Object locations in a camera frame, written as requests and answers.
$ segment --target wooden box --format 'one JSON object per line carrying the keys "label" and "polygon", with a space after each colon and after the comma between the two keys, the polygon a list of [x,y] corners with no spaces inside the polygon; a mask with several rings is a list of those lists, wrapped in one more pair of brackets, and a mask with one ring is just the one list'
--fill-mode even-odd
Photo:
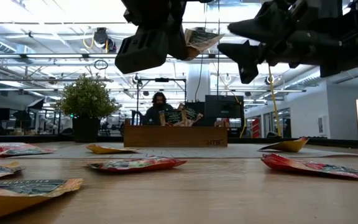
{"label": "wooden box", "polygon": [[227,128],[125,125],[124,147],[227,147]]}

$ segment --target person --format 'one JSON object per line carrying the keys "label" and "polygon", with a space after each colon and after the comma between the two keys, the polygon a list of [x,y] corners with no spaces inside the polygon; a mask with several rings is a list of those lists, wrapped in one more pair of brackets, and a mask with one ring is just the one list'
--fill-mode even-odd
{"label": "person", "polygon": [[167,103],[165,95],[161,92],[154,94],[153,106],[150,107],[143,118],[146,125],[161,125],[160,111],[173,110],[172,106]]}

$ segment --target table surface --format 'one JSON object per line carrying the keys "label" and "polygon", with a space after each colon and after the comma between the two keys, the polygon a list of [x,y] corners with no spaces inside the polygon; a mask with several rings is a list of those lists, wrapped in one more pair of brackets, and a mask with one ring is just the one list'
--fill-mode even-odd
{"label": "table surface", "polygon": [[[358,157],[307,160],[358,169]],[[177,169],[127,175],[85,167],[101,159],[17,161],[26,169],[9,180],[85,182],[0,223],[358,223],[358,181],[275,172],[260,159],[189,159]]]}

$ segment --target red snack bag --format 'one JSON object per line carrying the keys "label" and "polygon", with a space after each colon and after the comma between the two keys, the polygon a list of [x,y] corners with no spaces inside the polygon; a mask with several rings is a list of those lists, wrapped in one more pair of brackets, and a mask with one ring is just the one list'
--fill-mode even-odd
{"label": "red snack bag", "polygon": [[352,168],[316,162],[295,161],[274,153],[264,154],[262,162],[274,170],[303,172],[306,174],[328,174],[358,179],[358,170]]}
{"label": "red snack bag", "polygon": [[55,151],[56,149],[45,149],[22,142],[0,142],[1,157],[48,154]]}
{"label": "red snack bag", "polygon": [[92,169],[109,172],[142,172],[150,170],[164,170],[180,166],[187,161],[166,157],[148,157],[145,159],[106,161],[88,164]]}

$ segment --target black planter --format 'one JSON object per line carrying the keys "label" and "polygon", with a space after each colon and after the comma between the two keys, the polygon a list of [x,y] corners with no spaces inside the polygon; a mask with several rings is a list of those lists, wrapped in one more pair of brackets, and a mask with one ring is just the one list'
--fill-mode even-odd
{"label": "black planter", "polygon": [[97,142],[100,120],[97,118],[73,118],[75,142]]}

